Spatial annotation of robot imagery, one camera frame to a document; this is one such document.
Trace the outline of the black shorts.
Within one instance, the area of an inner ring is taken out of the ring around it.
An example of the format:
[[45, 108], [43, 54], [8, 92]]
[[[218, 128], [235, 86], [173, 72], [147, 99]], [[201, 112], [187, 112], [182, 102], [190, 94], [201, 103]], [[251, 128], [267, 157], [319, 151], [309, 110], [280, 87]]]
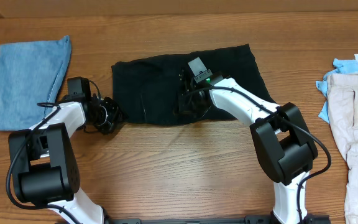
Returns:
[[111, 67], [113, 97], [127, 122], [176, 126], [205, 119], [232, 120], [231, 114], [215, 106], [199, 115], [174, 112], [181, 84], [179, 75], [195, 58], [200, 58], [212, 72], [229, 75], [255, 96], [273, 101], [247, 44], [190, 54], [158, 55], [117, 62]]

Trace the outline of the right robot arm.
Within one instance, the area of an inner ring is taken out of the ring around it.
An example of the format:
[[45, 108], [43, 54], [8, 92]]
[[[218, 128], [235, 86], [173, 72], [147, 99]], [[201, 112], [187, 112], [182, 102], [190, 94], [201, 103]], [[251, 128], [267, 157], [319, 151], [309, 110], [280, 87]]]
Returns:
[[179, 74], [177, 111], [200, 115], [223, 110], [249, 127], [258, 162], [273, 181], [275, 205], [270, 215], [248, 216], [247, 223], [316, 223], [305, 207], [306, 181], [318, 156], [300, 110], [280, 106], [240, 86], [232, 77], [203, 69]]

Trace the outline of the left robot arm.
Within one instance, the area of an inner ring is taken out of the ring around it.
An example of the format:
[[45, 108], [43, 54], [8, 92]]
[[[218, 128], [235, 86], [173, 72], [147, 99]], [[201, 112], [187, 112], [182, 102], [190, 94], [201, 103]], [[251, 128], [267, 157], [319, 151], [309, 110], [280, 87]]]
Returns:
[[40, 102], [51, 112], [39, 123], [9, 135], [10, 166], [6, 193], [24, 210], [52, 210], [67, 223], [112, 223], [112, 218], [80, 187], [80, 172], [70, 138], [87, 124], [111, 134], [124, 119], [119, 105], [100, 92], [93, 81], [68, 80], [68, 94], [58, 102]]

